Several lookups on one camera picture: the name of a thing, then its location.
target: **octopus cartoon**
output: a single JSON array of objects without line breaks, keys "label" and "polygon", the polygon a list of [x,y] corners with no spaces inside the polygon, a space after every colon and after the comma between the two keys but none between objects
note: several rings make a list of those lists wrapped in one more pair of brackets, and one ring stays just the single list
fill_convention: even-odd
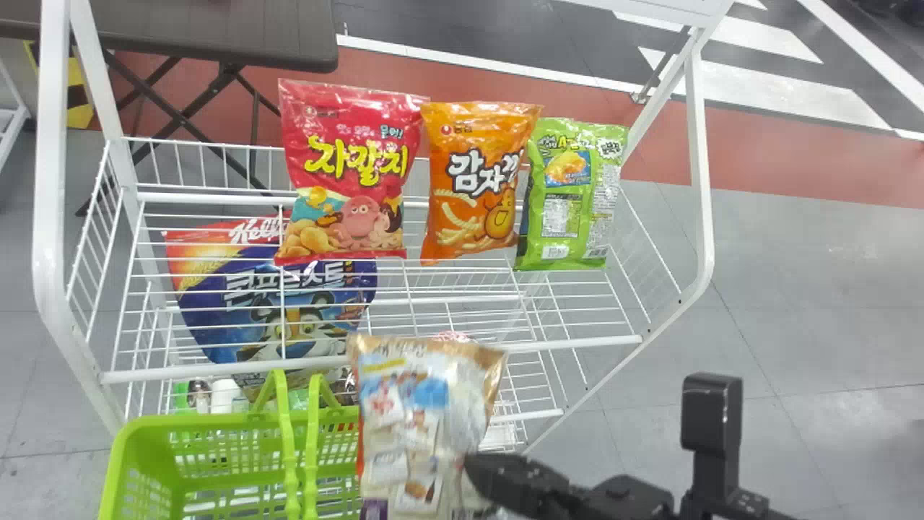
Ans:
[{"label": "octopus cartoon", "polygon": [[375,223],[384,218],[379,204],[366,195],[350,198],[340,208],[343,215],[340,222],[331,224],[330,232],[340,241],[344,249],[362,249],[371,246],[369,235],[375,230]]}]

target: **white metal frame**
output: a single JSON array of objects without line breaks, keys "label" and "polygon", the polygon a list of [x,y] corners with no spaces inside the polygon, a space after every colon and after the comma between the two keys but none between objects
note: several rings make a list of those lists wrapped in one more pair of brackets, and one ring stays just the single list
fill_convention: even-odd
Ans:
[{"label": "white metal frame", "polygon": [[[687,77],[687,135],[689,139],[690,178],[699,197],[699,216],[697,219],[698,235],[696,251],[699,259],[697,275],[693,282],[681,289],[677,286],[670,269],[667,268],[661,254],[651,241],[644,225],[638,219],[638,214],[627,200],[625,195],[620,211],[625,212],[624,217],[617,221],[622,222],[625,228],[617,239],[617,244],[611,248],[611,258],[608,265],[611,271],[594,272],[584,276],[591,279],[567,278],[580,275],[567,275],[564,273],[522,274],[514,273],[509,258],[503,253],[499,256],[487,258],[460,259],[453,264],[456,272],[446,282],[445,271],[439,267],[417,267],[411,261],[381,261],[380,279],[389,280],[384,274],[393,274],[390,280],[395,285],[390,286],[391,291],[385,291],[384,296],[377,297],[373,305],[367,309],[365,326],[375,330],[373,325],[373,308],[387,305],[406,304],[410,309],[408,317],[409,326],[417,332],[418,320],[422,316],[433,316],[437,320],[446,320],[446,325],[452,329],[471,326],[476,323],[500,322],[501,325],[492,326],[485,336],[485,340],[497,344],[511,353],[511,360],[525,359],[525,361],[511,363],[506,374],[507,386],[502,390],[502,399],[497,408],[497,414],[492,421],[492,428],[513,425],[510,430],[502,429],[490,435],[492,442],[504,445],[506,448],[510,436],[518,439],[519,432],[524,432],[524,422],[537,419],[557,417],[554,424],[535,439],[526,451],[532,449],[542,441],[555,427],[562,424],[574,410],[585,402],[594,392],[613,377],[619,370],[628,364],[635,356],[644,350],[669,327],[678,316],[685,312],[700,295],[705,292],[711,279],[714,264],[714,246],[712,237],[712,214],[709,183],[709,165],[706,154],[706,133],[704,120],[704,107],[699,87],[699,51],[706,43],[718,21],[724,16],[732,0],[652,0],[641,2],[639,0],[618,0],[604,2],[603,0],[581,1],[579,3],[605,6],[611,9],[622,10],[650,18],[667,19],[693,27],[687,44],[678,54],[678,58],[669,68],[662,85],[656,90],[650,101],[642,110],[637,121],[632,126],[629,137],[626,157],[632,153],[641,137],[649,128],[651,122],[670,98],[681,77]],[[70,275],[65,279],[68,266],[64,255],[64,180],[65,180],[65,92],[67,87],[67,45],[68,28],[73,30],[79,57],[84,67],[87,85],[95,101],[96,110],[103,127],[106,146],[100,162],[100,173],[93,192],[93,206],[90,216],[84,224],[74,266]],[[225,176],[224,186],[206,185],[206,164],[202,159],[202,150],[205,146],[198,142],[164,141],[155,142],[144,138],[126,138],[122,132],[116,101],[112,87],[109,83],[107,69],[103,62],[102,48],[96,33],[89,0],[43,0],[42,4],[42,37],[41,53],[43,66],[39,78],[39,116],[38,140],[36,150],[36,180],[35,202],[49,211],[36,212],[33,221],[32,243],[32,277],[35,298],[45,326],[49,329],[55,343],[61,350],[68,365],[74,372],[81,387],[89,396],[92,405],[100,414],[106,426],[116,432],[124,421],[133,416],[132,406],[137,406],[138,413],[143,413],[145,392],[148,381],[160,381],[161,393],[158,397],[157,412],[164,412],[163,405],[169,408],[169,382],[174,379],[198,378],[203,375],[220,376],[238,372],[253,372],[268,370],[270,368],[301,368],[327,369],[346,363],[345,356],[330,356],[318,358],[284,359],[276,362],[246,362],[227,365],[214,365],[203,363],[203,356],[193,359],[190,350],[184,351],[178,346],[175,331],[182,330],[178,325],[176,304],[171,300],[171,288],[168,276],[159,270],[158,262],[164,256],[153,233],[162,228],[149,226],[149,221],[160,222],[159,219],[169,219],[184,215],[183,208],[196,205],[228,205],[231,207],[244,207],[254,204],[278,205],[279,218],[282,217],[282,206],[291,204],[294,193],[290,186],[274,189],[272,183],[272,163],[275,155],[281,150],[268,147],[236,146],[231,144],[209,145],[221,149],[223,154],[235,154],[242,151],[263,154],[270,167],[270,188],[272,196],[257,194],[246,188],[234,188],[228,184]],[[134,142],[141,146],[152,148],[151,158],[156,174],[155,182],[140,182],[136,167],[132,162],[129,145]],[[159,150],[171,149],[176,154],[176,173],[178,182],[164,181],[158,171],[157,154],[153,147],[160,144]],[[201,186],[189,186],[184,182],[184,167],[181,166],[181,150],[196,154],[198,151],[201,165]],[[248,161],[248,175],[251,169],[253,175],[260,171],[257,165],[251,166]],[[101,190],[101,185],[112,182],[111,190]],[[172,204],[179,208],[176,214],[164,215],[149,211],[149,204]],[[415,200],[406,197],[408,210],[425,209],[425,200]],[[116,241],[117,228],[120,220],[127,222],[133,236],[131,256],[123,297],[123,308],[119,315],[118,331],[114,346],[113,361],[110,369],[101,369],[91,350],[91,333],[93,323],[97,316],[98,303],[103,289],[108,283],[116,281],[106,280],[105,274],[110,266],[113,256],[113,244]],[[643,254],[637,254],[638,247],[645,248]],[[98,278],[85,279],[79,273],[81,266],[95,264],[101,272]],[[458,275],[459,272],[469,273],[465,281]],[[435,283],[436,277],[443,274],[442,282]],[[129,289],[132,281],[140,281],[144,285],[142,291]],[[460,303],[465,298],[458,294],[475,294],[485,283],[497,285],[497,298],[499,301],[508,301],[512,304],[509,311],[499,316],[506,316],[499,320],[483,320],[480,311],[471,312],[452,310],[451,305]],[[626,292],[618,294],[616,286],[623,284]],[[600,292],[583,291],[581,288],[602,287]],[[658,292],[659,301],[648,303],[645,300],[654,289],[661,291],[666,288],[663,298]],[[563,291],[577,288],[583,292],[570,294]],[[437,293],[436,297],[426,296]],[[82,305],[79,298],[84,298]],[[141,301],[140,310],[128,310],[126,301],[137,298]],[[566,323],[563,317],[566,313],[577,309],[562,308],[559,302],[574,298],[588,302],[590,309],[600,298],[613,302],[613,317],[606,323],[585,322],[578,324]],[[634,328],[631,320],[626,316],[626,305],[632,301],[644,314],[644,327]],[[441,304],[444,311],[422,313],[420,309],[428,304]],[[137,316],[138,325],[132,329],[123,327],[126,316]],[[606,330],[606,326],[624,327],[620,333],[604,332],[600,335],[577,334],[576,326],[596,326],[594,328]],[[483,331],[471,328],[465,329],[473,334]],[[120,335],[124,333],[135,334],[131,339],[133,343],[127,348],[120,348]],[[162,344],[162,348],[153,345]],[[571,350],[577,370],[583,378],[576,349],[586,347],[614,347],[616,345],[635,345],[634,350],[619,361],[610,372],[593,389],[570,406],[558,404],[565,396],[565,382],[559,371],[559,364],[565,357],[556,353]],[[152,354],[163,358],[163,366],[152,366]],[[129,360],[128,369],[119,369],[117,359]],[[528,374],[520,370],[522,366],[539,365],[541,374]],[[545,376],[545,383],[537,385],[518,385],[520,378]],[[550,375],[557,377],[558,387],[553,386]],[[116,386],[128,385],[128,396],[124,405],[117,398]],[[140,402],[132,401],[132,392],[140,394]],[[531,399],[528,392],[539,390],[547,392],[540,398]],[[551,406],[530,407],[531,401],[551,401]]]},{"label": "white metal frame", "polygon": [[29,109],[23,103],[19,91],[16,90],[16,84],[9,76],[9,71],[3,60],[0,60],[0,88],[3,85],[13,94],[13,101],[16,102],[15,108],[0,108],[0,172],[3,172],[3,166],[6,164],[6,158],[9,157],[10,150],[13,149],[13,143],[22,130],[23,123],[29,117]]}]

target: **green snack bag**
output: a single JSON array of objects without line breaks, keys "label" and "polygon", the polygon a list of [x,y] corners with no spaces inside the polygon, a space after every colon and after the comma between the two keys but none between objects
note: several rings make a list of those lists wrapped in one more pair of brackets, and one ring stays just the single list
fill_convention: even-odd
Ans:
[{"label": "green snack bag", "polygon": [[627,135],[617,125],[539,120],[514,269],[605,266]]}]

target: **snack bag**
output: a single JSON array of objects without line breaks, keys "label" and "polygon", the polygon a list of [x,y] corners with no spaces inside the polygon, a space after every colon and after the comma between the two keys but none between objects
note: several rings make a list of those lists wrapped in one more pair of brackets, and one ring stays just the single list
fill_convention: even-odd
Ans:
[{"label": "snack bag", "polygon": [[542,107],[428,103],[430,213],[421,263],[513,245],[517,172]]},{"label": "snack bag", "polygon": [[278,266],[407,257],[401,187],[428,98],[279,80],[286,168],[298,191]]},{"label": "snack bag", "polygon": [[604,267],[627,135],[616,125],[539,120],[514,269]]},{"label": "snack bag", "polygon": [[[183,320],[214,363],[282,359],[283,342],[286,358],[342,354],[347,333],[375,295],[374,260],[274,266],[280,228],[277,216],[267,216],[164,234]],[[286,372],[290,389],[306,387],[310,376],[309,370]],[[232,378],[253,402],[266,373]]]},{"label": "snack bag", "polygon": [[[504,354],[471,341],[353,334],[359,388],[359,492],[380,518],[477,518],[462,457],[484,439]],[[360,514],[360,520],[371,518]]]}]

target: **frosted flakes box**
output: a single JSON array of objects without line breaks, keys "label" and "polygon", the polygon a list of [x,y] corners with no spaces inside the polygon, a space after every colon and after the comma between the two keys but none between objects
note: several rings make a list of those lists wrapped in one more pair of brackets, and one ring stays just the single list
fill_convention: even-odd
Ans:
[{"label": "frosted flakes box", "polygon": [[[267,216],[164,234],[183,319],[214,363],[283,359],[284,345],[286,359],[342,354],[375,295],[372,259],[275,266],[280,230],[279,218]],[[310,375],[287,371],[289,388],[306,387]],[[251,401],[265,377],[233,376]]]}]

